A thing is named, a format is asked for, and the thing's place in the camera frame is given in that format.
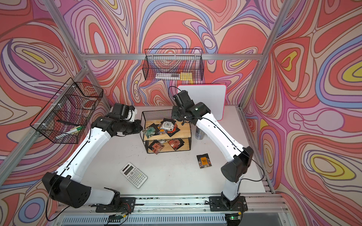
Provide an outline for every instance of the metal vent grille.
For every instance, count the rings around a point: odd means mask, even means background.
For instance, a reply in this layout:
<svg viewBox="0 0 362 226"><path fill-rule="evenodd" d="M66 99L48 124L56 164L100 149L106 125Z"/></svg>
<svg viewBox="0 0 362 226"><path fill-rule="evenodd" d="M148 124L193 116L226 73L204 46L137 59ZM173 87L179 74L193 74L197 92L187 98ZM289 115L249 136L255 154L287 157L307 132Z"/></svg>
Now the metal vent grille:
<svg viewBox="0 0 362 226"><path fill-rule="evenodd" d="M108 215L73 215L65 216L62 225L105 225ZM123 225L153 225L153 224L205 224L226 223L225 214L130 214ZM119 222L109 222L108 225L118 225Z"/></svg>
<svg viewBox="0 0 362 226"><path fill-rule="evenodd" d="M105 225L108 215L68 215L62 225Z"/></svg>

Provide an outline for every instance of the silver can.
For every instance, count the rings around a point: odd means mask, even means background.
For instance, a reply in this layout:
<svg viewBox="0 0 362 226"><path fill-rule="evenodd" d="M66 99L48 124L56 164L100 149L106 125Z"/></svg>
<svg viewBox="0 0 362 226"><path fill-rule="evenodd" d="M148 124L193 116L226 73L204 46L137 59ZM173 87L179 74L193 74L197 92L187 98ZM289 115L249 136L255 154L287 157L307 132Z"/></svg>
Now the silver can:
<svg viewBox="0 0 362 226"><path fill-rule="evenodd" d="M205 135L205 132L203 132L200 128L196 127L195 138L198 140L202 140L204 135Z"/></svg>

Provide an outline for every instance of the green marker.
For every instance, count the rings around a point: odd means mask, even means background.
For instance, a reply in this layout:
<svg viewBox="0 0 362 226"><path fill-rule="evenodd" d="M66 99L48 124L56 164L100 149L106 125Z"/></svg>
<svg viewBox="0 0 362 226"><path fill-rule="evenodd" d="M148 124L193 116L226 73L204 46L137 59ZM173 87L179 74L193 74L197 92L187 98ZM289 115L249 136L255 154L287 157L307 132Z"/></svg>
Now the green marker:
<svg viewBox="0 0 362 226"><path fill-rule="evenodd" d="M69 130L69 131L66 132L66 133L63 133L63 134L60 134L60 135L56 136L55 139L63 138L63 137L65 137L65 136L68 135L68 134L72 134L72 133L75 133L75 132L77 132L77 131L80 131L82 128L83 128L82 125L80 125L80 126L78 126L78 127L75 127L75 128Z"/></svg>

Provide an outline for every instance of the calculator display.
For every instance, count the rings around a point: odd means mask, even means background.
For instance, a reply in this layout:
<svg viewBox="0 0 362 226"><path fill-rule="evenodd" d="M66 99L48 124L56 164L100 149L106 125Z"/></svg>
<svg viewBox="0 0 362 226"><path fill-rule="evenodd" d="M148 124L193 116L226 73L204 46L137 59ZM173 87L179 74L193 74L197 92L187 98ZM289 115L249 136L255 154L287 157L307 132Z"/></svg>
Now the calculator display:
<svg viewBox="0 0 362 226"><path fill-rule="evenodd" d="M133 169L133 166L130 166L128 170L125 172L125 175L127 175L131 170Z"/></svg>

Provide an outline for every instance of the white board with pink frame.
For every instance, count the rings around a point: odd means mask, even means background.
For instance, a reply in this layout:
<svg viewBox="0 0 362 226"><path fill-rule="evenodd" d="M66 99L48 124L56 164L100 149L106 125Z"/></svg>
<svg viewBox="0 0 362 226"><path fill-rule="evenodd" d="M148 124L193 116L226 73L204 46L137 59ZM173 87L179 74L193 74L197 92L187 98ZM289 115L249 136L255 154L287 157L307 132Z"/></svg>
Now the white board with pink frame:
<svg viewBox="0 0 362 226"><path fill-rule="evenodd" d="M226 95L225 85L179 85L178 88L186 90L195 104L204 103L211 110L216 120L222 120Z"/></svg>

